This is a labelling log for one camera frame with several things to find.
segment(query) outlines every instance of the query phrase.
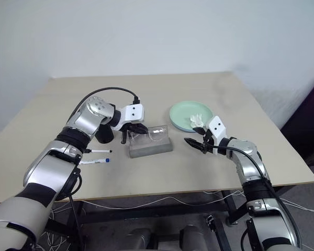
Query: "table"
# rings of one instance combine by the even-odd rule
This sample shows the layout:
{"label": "table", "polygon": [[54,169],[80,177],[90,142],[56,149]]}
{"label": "table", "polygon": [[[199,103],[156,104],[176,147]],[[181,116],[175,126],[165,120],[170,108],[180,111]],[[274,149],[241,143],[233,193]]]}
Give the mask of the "table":
{"label": "table", "polygon": [[[314,174],[302,158],[231,72],[57,78],[50,79],[0,134],[0,202],[22,189],[27,167],[61,131],[81,98],[107,86],[135,92],[145,108],[144,124],[166,124],[174,151],[130,159],[128,144],[120,144],[119,132],[106,145],[94,139],[89,148],[112,149],[113,153],[86,154],[84,159],[110,156],[111,162],[82,166],[83,185],[75,199],[240,188],[232,161],[203,155],[183,140],[202,140],[199,134],[172,126],[169,109],[183,100],[206,104],[220,116],[228,136],[254,142],[274,186],[314,182]],[[98,96],[117,107],[132,102],[132,96],[121,91],[108,90]]]}

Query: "floor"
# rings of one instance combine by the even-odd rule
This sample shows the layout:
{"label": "floor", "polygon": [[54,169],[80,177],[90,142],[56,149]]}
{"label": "floor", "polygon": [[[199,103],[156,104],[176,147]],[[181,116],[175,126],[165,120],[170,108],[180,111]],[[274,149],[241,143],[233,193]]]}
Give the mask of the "floor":
{"label": "floor", "polygon": [[[196,203],[197,201],[212,201],[219,199],[220,193],[216,195],[208,195],[203,192],[200,193],[183,193],[172,195],[182,201],[188,203]],[[145,204],[154,200],[158,200],[165,196],[146,196],[146,197],[132,197],[132,198],[121,198],[121,199],[109,199],[94,201],[94,203],[102,204],[109,207],[133,207],[140,204]],[[241,205],[245,199],[242,196],[233,196],[237,206]],[[300,204],[304,207],[314,209],[314,184],[299,185],[288,192],[286,192],[282,198]],[[156,205],[163,204],[177,204],[177,202],[167,199],[156,203]],[[301,209],[293,208],[288,206],[291,214],[293,215],[301,236],[303,243],[310,247],[304,246],[304,250],[314,251],[314,213],[304,211]],[[85,204],[84,209],[87,212],[104,210],[97,208],[90,204]],[[60,213],[56,213],[55,217],[57,220],[65,220],[68,215],[68,210]],[[191,214],[183,216],[170,216],[163,218],[148,218],[148,219],[135,219],[126,221],[113,221],[107,223],[96,223],[83,225],[83,234],[87,235],[86,251],[97,251],[97,250],[118,250],[118,246],[121,243],[123,237],[128,234],[131,230],[141,227],[150,228],[157,234],[177,234],[186,225],[192,224],[199,227],[204,233],[205,239],[209,250],[220,250],[214,233],[211,233],[205,223],[205,215]],[[225,214],[220,213],[219,217],[224,220]],[[238,225],[233,227],[225,226],[225,231],[233,251],[241,250],[240,239],[243,231],[245,230],[245,220],[248,216],[244,216],[238,222]],[[49,247],[45,243],[47,236],[44,235],[40,240],[40,244],[45,250],[49,250]],[[248,239],[245,238],[245,250],[251,250]],[[52,251],[67,250],[68,245],[64,243],[58,250],[55,248]],[[163,242],[159,245],[159,249],[166,250],[180,250],[178,241]]]}

